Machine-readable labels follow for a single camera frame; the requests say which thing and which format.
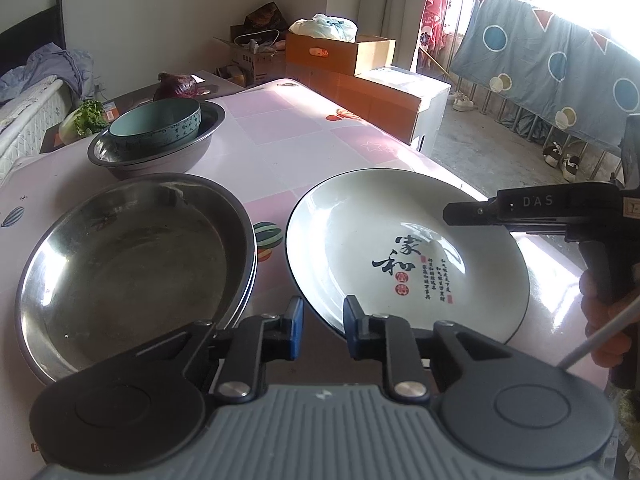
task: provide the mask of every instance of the orange box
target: orange box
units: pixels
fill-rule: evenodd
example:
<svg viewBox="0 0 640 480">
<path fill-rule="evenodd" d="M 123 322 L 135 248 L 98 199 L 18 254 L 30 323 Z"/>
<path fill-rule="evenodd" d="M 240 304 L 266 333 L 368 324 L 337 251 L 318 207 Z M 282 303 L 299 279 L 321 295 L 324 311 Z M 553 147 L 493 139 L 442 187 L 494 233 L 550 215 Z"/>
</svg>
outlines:
<svg viewBox="0 0 640 480">
<path fill-rule="evenodd" d="M 396 40 L 356 36 L 355 43 L 287 34 L 287 63 L 357 75 L 391 64 Z"/>
<path fill-rule="evenodd" d="M 358 76 L 287 63 L 287 77 L 431 155 L 450 85 L 394 66 Z"/>
</svg>

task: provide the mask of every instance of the sneaker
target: sneaker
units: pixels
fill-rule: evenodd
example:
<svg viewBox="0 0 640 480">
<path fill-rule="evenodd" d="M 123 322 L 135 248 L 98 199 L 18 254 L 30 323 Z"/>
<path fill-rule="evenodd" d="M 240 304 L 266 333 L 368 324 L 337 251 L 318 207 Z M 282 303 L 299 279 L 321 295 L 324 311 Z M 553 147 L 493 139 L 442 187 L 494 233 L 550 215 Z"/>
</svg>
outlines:
<svg viewBox="0 0 640 480">
<path fill-rule="evenodd" d="M 562 158 L 562 147 L 557 142 L 554 142 L 551 146 L 547 146 L 542 152 L 542 156 L 545 157 L 545 162 L 552 168 L 558 167 L 558 162 Z"/>
<path fill-rule="evenodd" d="M 567 182 L 575 182 L 578 164 L 580 164 L 580 157 L 577 155 L 566 156 L 562 160 L 562 176 Z"/>
<path fill-rule="evenodd" d="M 475 107 L 474 102 L 464 94 L 462 94 L 462 97 L 453 101 L 453 109 L 459 112 L 469 112 Z"/>
<path fill-rule="evenodd" d="M 453 92 L 447 96 L 447 103 L 452 103 L 458 99 L 461 99 L 464 94 L 462 92 Z"/>
</svg>

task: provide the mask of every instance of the plastic bag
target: plastic bag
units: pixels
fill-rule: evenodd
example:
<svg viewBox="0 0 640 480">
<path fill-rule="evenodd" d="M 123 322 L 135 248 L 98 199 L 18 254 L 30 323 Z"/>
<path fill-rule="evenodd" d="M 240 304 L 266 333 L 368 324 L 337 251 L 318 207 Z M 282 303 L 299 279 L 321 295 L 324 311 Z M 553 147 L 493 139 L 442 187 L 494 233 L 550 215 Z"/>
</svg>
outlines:
<svg viewBox="0 0 640 480">
<path fill-rule="evenodd" d="M 358 26 L 345 18 L 316 14 L 312 20 L 297 20 L 289 30 L 302 36 L 354 43 Z"/>
</svg>

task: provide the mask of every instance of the bed sheet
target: bed sheet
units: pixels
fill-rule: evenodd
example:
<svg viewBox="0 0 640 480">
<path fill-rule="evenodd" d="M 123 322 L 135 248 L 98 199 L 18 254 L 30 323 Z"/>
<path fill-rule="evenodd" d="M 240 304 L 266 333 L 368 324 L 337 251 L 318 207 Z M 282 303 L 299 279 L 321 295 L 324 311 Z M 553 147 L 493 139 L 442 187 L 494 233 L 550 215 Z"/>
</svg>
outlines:
<svg viewBox="0 0 640 480">
<path fill-rule="evenodd" d="M 525 0 L 476 0 L 451 71 L 615 155 L 640 105 L 640 60 Z"/>
</svg>

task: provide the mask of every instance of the pink clothing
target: pink clothing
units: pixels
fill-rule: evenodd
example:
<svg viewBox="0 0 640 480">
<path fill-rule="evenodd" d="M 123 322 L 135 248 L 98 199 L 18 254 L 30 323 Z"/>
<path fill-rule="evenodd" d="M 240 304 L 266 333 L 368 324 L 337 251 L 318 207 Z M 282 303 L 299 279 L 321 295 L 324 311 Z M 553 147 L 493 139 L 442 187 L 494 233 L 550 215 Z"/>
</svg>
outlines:
<svg viewBox="0 0 640 480">
<path fill-rule="evenodd" d="M 447 0 L 425 0 L 420 29 L 420 45 L 425 50 L 436 52 L 444 46 L 442 41 L 442 18 Z"/>
</svg>

